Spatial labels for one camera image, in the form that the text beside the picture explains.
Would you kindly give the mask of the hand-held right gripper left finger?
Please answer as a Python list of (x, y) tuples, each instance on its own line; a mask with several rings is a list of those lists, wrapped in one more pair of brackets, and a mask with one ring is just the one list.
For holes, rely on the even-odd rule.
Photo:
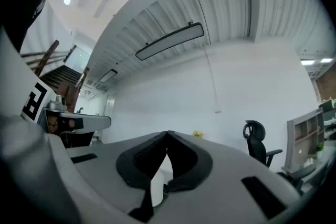
[(122, 152), (116, 160), (116, 169), (126, 184), (144, 191), (141, 205), (130, 211), (129, 216), (148, 222), (154, 214), (151, 199), (151, 180), (165, 159), (167, 132)]

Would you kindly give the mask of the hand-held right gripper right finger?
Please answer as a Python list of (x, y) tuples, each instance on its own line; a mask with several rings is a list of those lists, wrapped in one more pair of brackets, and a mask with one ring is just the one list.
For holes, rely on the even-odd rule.
[(164, 140), (173, 173), (173, 179), (168, 182), (167, 190), (187, 191), (201, 185), (212, 171), (211, 155), (173, 131), (167, 131)]

